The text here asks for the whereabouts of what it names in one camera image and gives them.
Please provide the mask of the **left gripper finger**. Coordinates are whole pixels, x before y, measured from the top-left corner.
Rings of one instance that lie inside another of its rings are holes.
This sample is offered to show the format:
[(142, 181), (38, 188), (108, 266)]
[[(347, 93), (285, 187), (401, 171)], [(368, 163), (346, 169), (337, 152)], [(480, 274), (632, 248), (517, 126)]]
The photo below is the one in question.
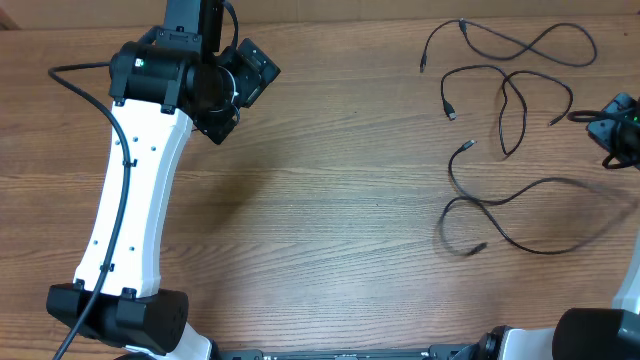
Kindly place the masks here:
[(205, 112), (194, 120), (196, 129), (214, 144), (220, 145), (239, 123), (236, 112)]
[(240, 103), (254, 103), (280, 74), (280, 68), (249, 38), (237, 49)]

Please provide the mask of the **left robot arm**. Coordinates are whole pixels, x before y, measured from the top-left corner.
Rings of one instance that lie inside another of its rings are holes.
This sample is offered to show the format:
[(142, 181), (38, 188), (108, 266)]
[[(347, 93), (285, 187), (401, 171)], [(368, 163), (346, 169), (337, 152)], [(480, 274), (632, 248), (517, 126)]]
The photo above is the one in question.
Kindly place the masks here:
[(107, 62), (110, 154), (93, 231), (73, 280), (50, 288), (47, 312), (71, 336), (129, 359), (216, 359), (188, 322), (181, 291), (161, 287), (160, 248), (172, 184), (194, 131), (215, 144), (279, 75), (251, 40), (222, 46), (226, 1), (171, 1), (164, 22)]

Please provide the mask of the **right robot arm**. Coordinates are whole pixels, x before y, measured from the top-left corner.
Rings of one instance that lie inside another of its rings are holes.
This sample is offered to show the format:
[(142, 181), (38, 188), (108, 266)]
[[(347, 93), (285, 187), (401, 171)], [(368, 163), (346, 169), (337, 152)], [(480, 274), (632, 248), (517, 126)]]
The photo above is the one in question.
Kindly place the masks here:
[[(608, 151), (608, 170), (639, 167), (639, 101), (616, 95), (602, 110), (574, 111), (573, 122), (587, 125), (590, 136)], [(639, 248), (633, 255), (612, 305), (572, 308), (553, 328), (524, 330), (500, 326), (477, 343), (456, 345), (447, 359), (620, 359), (639, 358)]]

